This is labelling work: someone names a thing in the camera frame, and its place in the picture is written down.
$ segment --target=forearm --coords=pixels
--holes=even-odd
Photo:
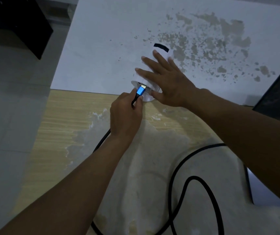
[[[203,119],[250,170],[280,197],[280,121],[208,90],[187,108]]]
[[[95,153],[10,221],[0,234],[86,234],[128,146],[122,139],[109,136]]]

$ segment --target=light wood grain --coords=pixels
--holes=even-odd
[[[13,214],[56,185],[70,163],[66,147],[76,144],[72,137],[77,130],[88,129],[92,112],[109,110],[116,95],[51,90],[46,110],[30,154],[24,182]],[[174,129],[191,138],[198,147],[209,139],[218,139],[214,132],[196,115],[183,108],[174,108],[158,101],[144,104],[144,119],[157,130]]]

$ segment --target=gray tile floor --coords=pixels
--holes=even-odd
[[[41,60],[15,34],[0,30],[0,228],[12,217],[69,30],[61,25],[52,28]]]

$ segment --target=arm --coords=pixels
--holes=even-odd
[[[185,107],[203,119],[244,164],[280,198],[280,121],[198,89],[179,70],[153,52],[158,63],[142,57],[156,73],[136,69],[157,83],[163,93],[152,92],[162,104]]]
[[[121,94],[110,109],[111,135],[56,186],[0,230],[1,234],[86,234],[114,170],[142,120],[142,97]]]

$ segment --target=white device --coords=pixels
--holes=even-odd
[[[152,46],[151,52],[146,56],[150,59],[155,60],[153,56],[153,50],[158,51],[159,54],[163,56],[163,58],[168,60],[169,57],[173,57],[173,51],[165,44],[163,43],[154,43]],[[152,71],[144,62],[142,62],[143,66],[141,67],[143,70]],[[131,83],[134,85],[135,88],[139,88],[141,85],[145,85],[146,89],[143,93],[143,101],[144,102],[150,102],[154,100],[152,96],[150,96],[150,91],[159,91],[160,87],[155,84],[154,82],[151,82],[147,79],[144,79],[142,76],[135,74],[134,79],[131,81]]]

